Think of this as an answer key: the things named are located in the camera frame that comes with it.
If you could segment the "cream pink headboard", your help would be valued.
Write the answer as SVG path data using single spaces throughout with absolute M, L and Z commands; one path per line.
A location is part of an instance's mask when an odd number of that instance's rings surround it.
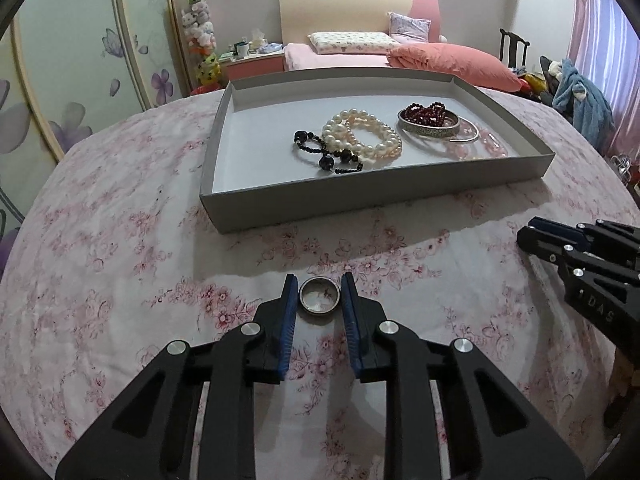
M 279 0 L 282 40 L 306 44 L 313 32 L 386 32 L 395 12 L 431 22 L 428 40 L 440 36 L 438 0 Z

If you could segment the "grey cardboard tray box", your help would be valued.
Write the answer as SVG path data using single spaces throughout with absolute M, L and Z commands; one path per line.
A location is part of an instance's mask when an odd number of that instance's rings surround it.
M 448 141 L 459 117 L 480 129 Z M 394 68 L 299 70 L 222 94 L 200 199 L 213 226 L 260 226 L 541 178 L 554 154 L 485 92 Z

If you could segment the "flower pattern wardrobe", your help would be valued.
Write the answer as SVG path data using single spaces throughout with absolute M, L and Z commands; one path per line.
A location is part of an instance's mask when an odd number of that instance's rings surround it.
M 76 143 L 189 93 L 172 0 L 25 0 L 1 37 L 1 255 Z

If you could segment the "floral white pillow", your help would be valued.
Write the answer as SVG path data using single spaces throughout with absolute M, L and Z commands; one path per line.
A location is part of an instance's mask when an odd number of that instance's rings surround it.
M 385 32 L 312 32 L 307 36 L 320 54 L 386 54 L 399 42 Z

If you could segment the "white mug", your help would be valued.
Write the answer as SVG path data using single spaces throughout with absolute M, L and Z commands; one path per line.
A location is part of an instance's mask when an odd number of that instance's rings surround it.
M 250 45 L 247 42 L 241 41 L 234 45 L 234 55 L 237 58 L 246 58 L 248 52 L 250 52 Z

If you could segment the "salmon orange pillow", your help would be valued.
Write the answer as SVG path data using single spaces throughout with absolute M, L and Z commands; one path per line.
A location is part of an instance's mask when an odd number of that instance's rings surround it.
M 456 76 L 468 84 L 506 93 L 521 90 L 521 81 L 495 56 L 460 44 L 402 44 L 387 53 L 390 66 Z

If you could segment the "pink curtain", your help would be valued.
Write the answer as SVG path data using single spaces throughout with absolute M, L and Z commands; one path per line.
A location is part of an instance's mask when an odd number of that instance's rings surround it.
M 576 128 L 605 156 L 639 161 L 639 38 L 616 0 L 576 0 L 568 57 L 591 82 Z

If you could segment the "thin silver bangle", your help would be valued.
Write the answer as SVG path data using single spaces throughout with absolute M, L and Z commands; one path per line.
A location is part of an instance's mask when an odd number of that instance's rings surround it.
M 459 129 L 458 131 L 448 138 L 451 143 L 467 144 L 473 143 L 480 138 L 480 129 L 477 125 L 473 124 L 469 119 L 460 116 L 459 117 Z

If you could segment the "plush toy stack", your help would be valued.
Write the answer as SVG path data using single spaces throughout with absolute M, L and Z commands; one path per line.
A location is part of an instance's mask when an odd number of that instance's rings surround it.
M 207 0 L 180 0 L 179 23 L 184 55 L 193 90 L 218 84 L 220 65 L 216 55 L 215 29 Z

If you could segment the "floral pink bedspread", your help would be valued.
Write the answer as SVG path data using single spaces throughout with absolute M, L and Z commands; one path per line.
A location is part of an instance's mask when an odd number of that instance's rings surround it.
M 1 405 L 47 474 L 169 341 L 219 338 L 288 273 L 345 272 L 420 336 L 476 344 L 594 467 L 610 443 L 613 348 L 565 304 L 555 268 L 515 243 L 535 216 L 638 222 L 578 132 L 497 93 L 554 151 L 541 180 L 227 236 L 198 197 L 219 100 L 170 104 L 85 140 L 26 216 L 1 281 Z

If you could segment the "blue clothes pile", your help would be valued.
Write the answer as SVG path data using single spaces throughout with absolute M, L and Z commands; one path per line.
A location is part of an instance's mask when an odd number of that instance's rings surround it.
M 614 129 L 613 113 L 602 91 L 569 58 L 558 62 L 542 56 L 540 67 L 547 84 L 548 96 L 542 96 L 544 102 L 600 151 Z

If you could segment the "purple patterned pillow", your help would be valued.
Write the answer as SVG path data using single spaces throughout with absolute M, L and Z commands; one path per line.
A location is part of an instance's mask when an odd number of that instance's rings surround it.
M 427 18 L 410 18 L 408 15 L 388 12 L 388 34 L 401 44 L 430 41 L 432 21 Z

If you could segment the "dark wooden chair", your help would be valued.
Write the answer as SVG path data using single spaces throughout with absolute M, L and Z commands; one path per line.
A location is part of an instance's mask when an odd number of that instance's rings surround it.
M 527 52 L 530 42 L 522 38 L 515 32 L 499 29 L 500 32 L 500 48 L 499 60 L 506 62 L 506 66 L 510 70 L 519 70 L 526 66 Z

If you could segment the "pink nightstand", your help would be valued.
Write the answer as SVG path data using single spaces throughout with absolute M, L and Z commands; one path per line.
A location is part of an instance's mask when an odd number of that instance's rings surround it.
M 228 81 L 284 71 L 284 53 L 256 54 L 222 64 L 222 73 Z

